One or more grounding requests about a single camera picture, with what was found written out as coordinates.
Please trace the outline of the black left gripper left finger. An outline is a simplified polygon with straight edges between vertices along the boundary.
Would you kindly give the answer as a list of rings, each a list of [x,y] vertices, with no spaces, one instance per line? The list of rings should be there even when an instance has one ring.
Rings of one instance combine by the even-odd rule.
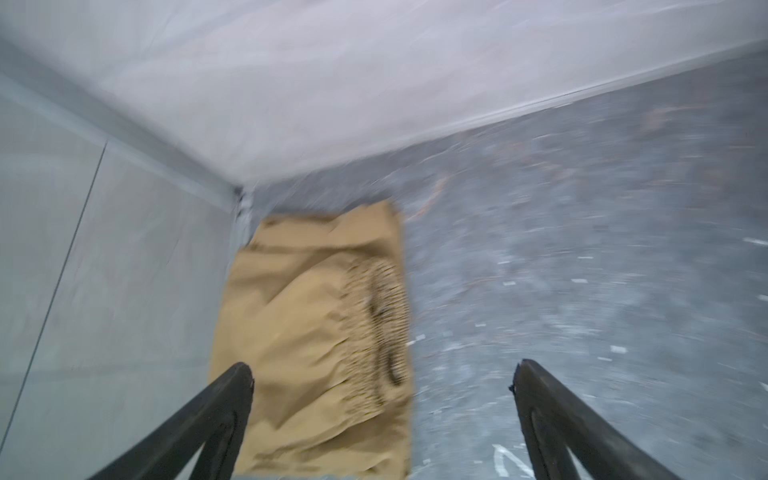
[[[197,461],[192,479],[229,479],[253,400],[248,365],[233,364],[133,448],[93,475],[95,479],[174,479]]]

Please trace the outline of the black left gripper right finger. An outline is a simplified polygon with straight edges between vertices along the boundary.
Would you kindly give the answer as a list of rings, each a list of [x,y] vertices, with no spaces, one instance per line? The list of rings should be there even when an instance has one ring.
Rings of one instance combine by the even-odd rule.
[[[578,479],[578,460],[593,479],[676,479],[531,359],[516,367],[517,413],[536,479]]]

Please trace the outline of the tan khaki shorts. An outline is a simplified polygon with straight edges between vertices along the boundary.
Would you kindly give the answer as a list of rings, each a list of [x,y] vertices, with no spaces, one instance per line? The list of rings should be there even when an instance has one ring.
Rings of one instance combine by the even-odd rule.
[[[253,376],[238,475],[404,479],[413,369],[388,201],[261,221],[230,267],[210,374]]]

